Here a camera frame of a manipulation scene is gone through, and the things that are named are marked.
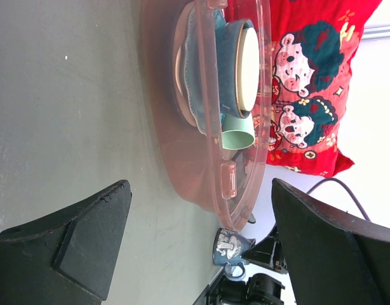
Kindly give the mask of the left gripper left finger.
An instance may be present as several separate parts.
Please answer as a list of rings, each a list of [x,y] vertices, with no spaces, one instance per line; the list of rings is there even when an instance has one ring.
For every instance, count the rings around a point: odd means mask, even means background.
[[[0,232],[0,304],[101,304],[108,298],[131,205],[120,180]]]

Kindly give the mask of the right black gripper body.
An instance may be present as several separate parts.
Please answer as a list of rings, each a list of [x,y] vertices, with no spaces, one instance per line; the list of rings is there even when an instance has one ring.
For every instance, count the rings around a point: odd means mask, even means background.
[[[275,273],[288,273],[277,227],[273,227],[266,238],[247,250],[244,253],[244,258],[251,264]]]

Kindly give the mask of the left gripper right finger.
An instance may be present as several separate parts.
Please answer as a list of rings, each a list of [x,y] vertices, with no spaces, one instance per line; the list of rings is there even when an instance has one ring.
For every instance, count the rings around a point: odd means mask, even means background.
[[[281,179],[271,200],[297,304],[390,304],[390,228]]]

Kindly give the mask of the blue speckled ceramic cup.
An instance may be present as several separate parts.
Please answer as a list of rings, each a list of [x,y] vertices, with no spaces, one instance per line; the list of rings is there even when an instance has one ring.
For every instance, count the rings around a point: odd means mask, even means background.
[[[224,275],[231,281],[242,281],[249,262],[242,255],[255,245],[256,239],[248,239],[237,231],[219,228],[212,247],[212,261],[223,268]]]

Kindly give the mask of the pale green cup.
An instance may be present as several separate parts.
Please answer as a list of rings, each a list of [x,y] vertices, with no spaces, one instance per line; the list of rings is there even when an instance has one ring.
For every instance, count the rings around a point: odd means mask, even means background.
[[[240,150],[255,142],[253,118],[226,116],[222,124],[222,147],[227,150]]]

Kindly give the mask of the teal scalloped ceramic plate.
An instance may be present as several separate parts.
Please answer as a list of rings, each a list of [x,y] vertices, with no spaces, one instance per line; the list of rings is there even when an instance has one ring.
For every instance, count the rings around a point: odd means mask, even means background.
[[[224,24],[221,12],[193,7],[184,42],[183,78],[190,117],[199,133],[220,132],[217,43],[215,29]]]

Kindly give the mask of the white ceramic bowl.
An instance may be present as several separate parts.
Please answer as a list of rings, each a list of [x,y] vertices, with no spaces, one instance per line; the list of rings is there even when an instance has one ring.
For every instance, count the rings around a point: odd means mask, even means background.
[[[260,74],[259,40],[253,27],[241,30],[237,56],[236,89],[242,111],[251,111],[257,96]]]

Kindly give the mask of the cream white ceramic plate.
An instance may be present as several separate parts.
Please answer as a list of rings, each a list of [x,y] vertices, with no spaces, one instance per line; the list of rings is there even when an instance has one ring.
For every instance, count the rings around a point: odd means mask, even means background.
[[[181,117],[193,128],[197,127],[196,120],[192,115],[187,98],[187,90],[184,81],[184,63],[185,63],[185,41],[187,39],[187,30],[190,12],[194,9],[194,3],[189,2],[182,10],[173,37],[173,87],[175,92],[175,104]]]

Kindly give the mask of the dark blue ceramic bowl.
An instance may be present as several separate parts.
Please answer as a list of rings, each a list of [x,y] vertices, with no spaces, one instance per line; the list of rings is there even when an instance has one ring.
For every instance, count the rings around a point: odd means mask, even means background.
[[[237,81],[240,36],[253,28],[249,19],[227,22],[215,29],[220,110],[228,116],[245,119],[250,111],[241,110]]]

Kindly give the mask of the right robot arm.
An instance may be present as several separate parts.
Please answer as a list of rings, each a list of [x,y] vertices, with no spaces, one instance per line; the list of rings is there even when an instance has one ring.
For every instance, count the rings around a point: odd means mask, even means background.
[[[254,264],[275,273],[286,275],[288,268],[274,226],[260,242],[248,239],[235,231],[218,229],[212,248],[212,261],[222,270],[208,284],[195,304],[283,304],[280,281],[264,273],[253,275],[248,281],[245,267]]]

